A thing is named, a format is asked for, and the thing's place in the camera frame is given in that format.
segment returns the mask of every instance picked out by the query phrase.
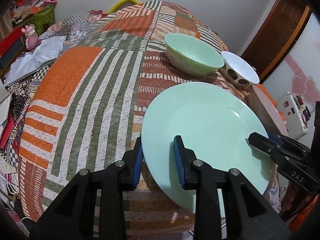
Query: bowl rim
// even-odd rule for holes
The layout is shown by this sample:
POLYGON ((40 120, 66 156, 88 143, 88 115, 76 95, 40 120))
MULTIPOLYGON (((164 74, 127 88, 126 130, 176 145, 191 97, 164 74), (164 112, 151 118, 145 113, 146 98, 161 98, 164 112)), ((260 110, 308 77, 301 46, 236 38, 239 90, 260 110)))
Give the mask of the bowl rim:
POLYGON ((166 35, 164 36, 164 43, 165 43, 166 48, 167 48, 167 46, 168 46, 168 47, 170 48, 170 50, 173 50, 174 52, 177 52, 178 54, 180 54, 180 55, 182 55, 183 57, 186 57, 186 58, 192 60, 193 62, 195 62, 195 63, 197 63, 197 64, 201 64, 201 65, 207 66, 208 68, 213 68, 213 69, 214 69, 213 71, 215 71, 215 70, 217 70, 217 69, 219 69, 219 68, 222 68, 222 67, 225 65, 225 62, 224 62, 224 59, 223 59, 222 55, 221 55, 213 46, 209 45, 208 43, 206 43, 206 42, 204 42, 204 41, 201 41, 200 39, 198 39, 198 38, 196 38, 196 37, 193 37, 193 36, 190 36, 190 35, 187 35, 187 34, 184 34, 184 33, 168 33, 168 34, 166 34, 166 35), (184 36, 188 36, 188 37, 190 37, 190 38, 192 38, 192 39, 196 39, 196 40, 204 43, 204 44, 205 44, 206 46, 208 46, 210 49, 214 50, 214 51, 218 54, 218 56, 220 56, 222 66, 221 66, 221 67, 214 67, 214 66, 207 65, 207 64, 202 63, 202 62, 200 62, 200 61, 196 61, 196 60, 188 57, 187 55, 183 54, 182 52, 180 52, 180 51, 172 48, 172 46, 170 46, 170 45, 167 43, 167 41, 166 41, 166 37, 167 37, 167 36, 172 36, 172 35, 177 35, 177 36, 184 35, 184 36))
POLYGON ((242 76, 244 79, 246 79, 246 80, 249 81, 250 83, 252 83, 252 84, 258 84, 258 83, 260 82, 260 78, 259 78, 258 74, 255 72, 255 70, 253 69, 253 67, 252 67, 248 62, 246 62, 243 58, 239 57, 237 54, 234 54, 234 53, 232 53, 232 52, 230 52, 230 51, 226 51, 226 50, 225 50, 225 51, 222 51, 222 52, 221 52, 221 57, 222 57, 223 60, 225 61, 226 65, 228 65, 229 67, 231 67, 235 72, 237 72, 240 76, 242 76), (238 57, 241 61, 245 62, 246 65, 252 69, 252 71, 253 71, 253 73, 254 73, 254 77, 257 79, 257 81, 252 81, 251 79, 246 78, 246 77, 244 77, 244 75, 240 74, 236 69, 234 69, 234 68, 229 64, 229 62, 226 60, 226 58, 225 58, 223 55, 235 55, 235 56, 238 57))

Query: yellow handle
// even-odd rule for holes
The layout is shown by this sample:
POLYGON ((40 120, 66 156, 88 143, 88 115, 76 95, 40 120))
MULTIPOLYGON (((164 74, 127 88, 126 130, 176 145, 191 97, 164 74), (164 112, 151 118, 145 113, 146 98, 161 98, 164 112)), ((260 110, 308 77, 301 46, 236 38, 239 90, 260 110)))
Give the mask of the yellow handle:
POLYGON ((139 0, 119 0, 107 13, 113 13, 118 10, 118 8, 123 5, 124 3, 133 3, 133 4, 139 4, 139 0))

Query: striped blanket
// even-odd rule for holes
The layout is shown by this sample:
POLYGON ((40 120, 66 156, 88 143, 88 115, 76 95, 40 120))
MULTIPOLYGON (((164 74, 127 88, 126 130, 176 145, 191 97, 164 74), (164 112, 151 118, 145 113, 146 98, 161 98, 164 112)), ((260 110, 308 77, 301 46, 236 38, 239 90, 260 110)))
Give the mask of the striped blanket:
MULTIPOLYGON (((102 170, 132 149, 147 107, 168 87, 207 82, 247 102, 248 92, 218 71, 193 77, 173 67, 165 55, 167 33, 184 33, 218 52, 227 50, 187 9, 150 1, 95 22, 50 68, 26 114, 19 151, 21 203, 32 220, 80 169, 102 170)), ((194 224, 194 215, 160 190, 146 165, 138 188, 124 193, 124 209, 131 237, 186 231, 194 224)), ((97 218, 94 223, 98 236, 97 218)))

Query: green box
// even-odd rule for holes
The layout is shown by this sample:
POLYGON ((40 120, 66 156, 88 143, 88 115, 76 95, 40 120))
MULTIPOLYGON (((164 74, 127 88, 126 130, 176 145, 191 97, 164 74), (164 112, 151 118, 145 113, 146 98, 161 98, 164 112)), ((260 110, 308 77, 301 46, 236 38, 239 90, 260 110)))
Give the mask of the green box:
POLYGON ((51 25, 56 23, 53 4, 50 4, 41 11, 36 12, 32 19, 29 20, 29 23, 36 27, 36 33, 38 36, 44 33, 51 25))

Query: white device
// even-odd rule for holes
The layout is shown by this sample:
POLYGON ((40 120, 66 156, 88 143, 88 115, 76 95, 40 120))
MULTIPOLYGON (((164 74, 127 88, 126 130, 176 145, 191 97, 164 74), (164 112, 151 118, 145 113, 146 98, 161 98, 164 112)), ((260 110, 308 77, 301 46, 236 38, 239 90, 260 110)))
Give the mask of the white device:
POLYGON ((298 140, 308 133, 308 122, 303 110, 305 106, 300 96, 295 96, 289 91, 277 101, 277 109, 284 113, 289 137, 298 140))

